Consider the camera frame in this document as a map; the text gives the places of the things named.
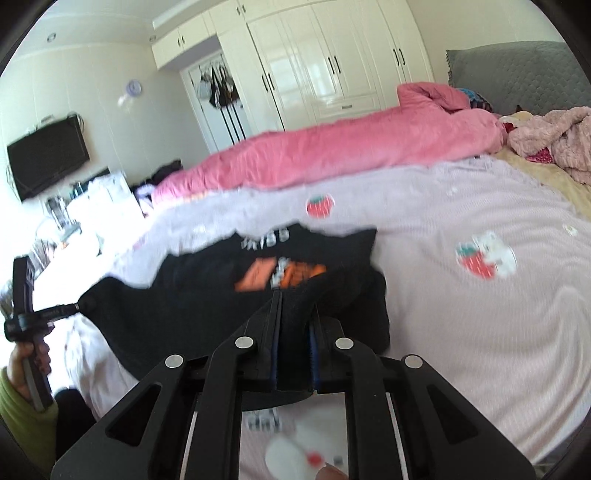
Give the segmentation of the person's right hand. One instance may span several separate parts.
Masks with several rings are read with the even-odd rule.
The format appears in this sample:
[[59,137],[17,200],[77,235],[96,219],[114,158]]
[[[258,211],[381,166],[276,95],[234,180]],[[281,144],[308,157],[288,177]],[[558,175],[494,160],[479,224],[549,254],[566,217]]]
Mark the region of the person's right hand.
[[349,480],[346,473],[332,465],[325,465],[315,475],[315,480]]

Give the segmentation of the green sleeved left forearm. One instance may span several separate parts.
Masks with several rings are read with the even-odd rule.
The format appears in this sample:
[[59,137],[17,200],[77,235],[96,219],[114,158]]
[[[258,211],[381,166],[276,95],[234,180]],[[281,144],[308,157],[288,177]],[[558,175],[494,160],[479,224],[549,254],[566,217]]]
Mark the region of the green sleeved left forearm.
[[56,462],[56,402],[39,412],[10,383],[7,368],[1,369],[1,418],[12,437],[44,479]]

